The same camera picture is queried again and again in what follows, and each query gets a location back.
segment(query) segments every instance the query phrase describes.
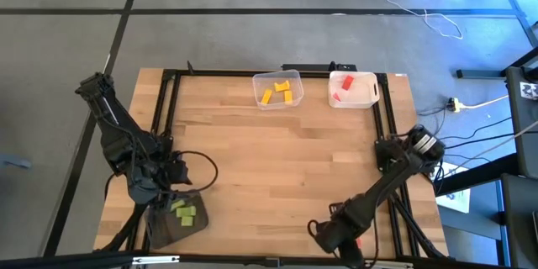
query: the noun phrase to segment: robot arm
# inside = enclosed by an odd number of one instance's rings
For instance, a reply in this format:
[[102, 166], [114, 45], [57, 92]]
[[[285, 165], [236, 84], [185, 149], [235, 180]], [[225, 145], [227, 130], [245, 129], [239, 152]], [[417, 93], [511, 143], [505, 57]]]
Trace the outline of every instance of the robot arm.
[[116, 98], [113, 79], [96, 73], [81, 82], [76, 93], [87, 102], [101, 129], [101, 146], [116, 176], [127, 178], [129, 196], [147, 204], [171, 184], [191, 184], [187, 166], [171, 140], [142, 130]]
[[330, 221], [317, 224], [314, 239], [325, 252], [332, 253], [336, 248], [340, 254], [350, 251], [349, 244], [370, 228], [376, 208], [414, 174], [431, 172], [442, 159], [445, 146], [423, 126], [415, 126], [406, 140], [385, 141], [382, 153], [392, 159], [385, 175], [365, 193], [345, 201]]

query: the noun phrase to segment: table leg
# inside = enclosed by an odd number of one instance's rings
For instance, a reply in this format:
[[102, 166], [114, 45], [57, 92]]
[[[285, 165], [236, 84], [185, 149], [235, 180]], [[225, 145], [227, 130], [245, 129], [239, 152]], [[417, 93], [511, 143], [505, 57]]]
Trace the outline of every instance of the table leg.
[[451, 177], [434, 182], [436, 196], [455, 193], [480, 184], [498, 180], [503, 173], [518, 175], [517, 154], [503, 156], [495, 161], [460, 172]]
[[[524, 66], [537, 57], [538, 47], [535, 47], [509, 66]], [[457, 70], [456, 75], [459, 79], [502, 79], [506, 77], [506, 69], [502, 71]]]

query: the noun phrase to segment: green block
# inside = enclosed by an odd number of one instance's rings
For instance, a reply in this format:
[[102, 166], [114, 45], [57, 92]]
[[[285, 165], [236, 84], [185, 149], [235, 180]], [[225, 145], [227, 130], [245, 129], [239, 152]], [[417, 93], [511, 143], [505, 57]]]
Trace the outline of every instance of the green block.
[[182, 227], [192, 227], [194, 225], [194, 217], [182, 217]]
[[185, 205], [185, 201], [183, 200], [176, 201], [170, 206], [170, 211], [174, 211], [176, 208], [180, 208], [183, 205]]
[[178, 218], [182, 218], [184, 216], [195, 216], [195, 215], [196, 215], [196, 207], [194, 206], [176, 208], [176, 216]]

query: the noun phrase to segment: clear plastic container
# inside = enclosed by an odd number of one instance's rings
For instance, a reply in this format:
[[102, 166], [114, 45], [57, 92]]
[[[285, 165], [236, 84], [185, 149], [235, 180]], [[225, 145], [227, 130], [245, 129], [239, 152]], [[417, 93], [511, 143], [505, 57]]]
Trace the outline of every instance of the clear plastic container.
[[[347, 76], [353, 77], [348, 90], [342, 88]], [[334, 108], [370, 108], [379, 101], [377, 77], [372, 72], [332, 71], [329, 75], [329, 105]]]
[[[292, 100], [289, 104], [285, 103], [284, 92], [275, 91], [275, 83], [283, 84], [289, 81], [289, 91], [292, 92]], [[254, 97], [258, 108], [262, 110], [289, 108], [299, 105], [303, 98], [303, 84], [301, 76], [296, 70], [277, 71], [257, 74], [252, 77], [252, 85], [254, 86]], [[267, 105], [261, 103], [263, 95], [267, 89], [271, 89], [272, 94]]]

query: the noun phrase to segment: concrete floor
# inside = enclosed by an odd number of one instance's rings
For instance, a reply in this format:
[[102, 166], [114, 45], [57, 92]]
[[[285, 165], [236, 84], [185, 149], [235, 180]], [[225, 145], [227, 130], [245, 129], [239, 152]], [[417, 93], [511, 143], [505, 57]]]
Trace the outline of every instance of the concrete floor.
[[[395, 1], [408, 8], [510, 9], [508, 0]], [[534, 23], [536, 0], [518, 1]], [[125, 0], [0, 0], [0, 8], [122, 8], [124, 4]], [[134, 8], [392, 7], [383, 0], [134, 0]], [[519, 21], [510, 16], [453, 19], [464, 40], [442, 38], [421, 19], [410, 16], [132, 16], [113, 76], [125, 105], [141, 67], [184, 68], [187, 60], [199, 69], [276, 70], [282, 63], [338, 61], [357, 64], [363, 71], [407, 73], [417, 110], [437, 107], [448, 97], [473, 104], [505, 94], [503, 82], [457, 80], [453, 73], [458, 68], [498, 70], [530, 50]], [[443, 30], [453, 30], [439, 19], [435, 21]], [[118, 22], [115, 15], [0, 16], [0, 152], [24, 156], [34, 163], [30, 171], [15, 167], [0, 171], [4, 214], [0, 259], [42, 253], [88, 113], [86, 104], [73, 92], [80, 80], [103, 70]], [[507, 100], [465, 113], [448, 113], [440, 136], [469, 135], [508, 116]], [[435, 127], [433, 116], [420, 122]], [[481, 137], [511, 130], [508, 122], [484, 130]], [[61, 254], [92, 249], [103, 207], [104, 180], [110, 174], [99, 137], [96, 131], [59, 247]], [[473, 156], [494, 143], [452, 153]], [[495, 159], [513, 151], [514, 145], [506, 145], [486, 157]], [[450, 160], [462, 162], [455, 157]], [[495, 193], [489, 189], [483, 194]], [[469, 244], [478, 239], [450, 229], [446, 234], [449, 251], [458, 259], [488, 263], [496, 259], [487, 252], [465, 254], [457, 249], [470, 245], [481, 251], [480, 246], [491, 245], [491, 240]]]

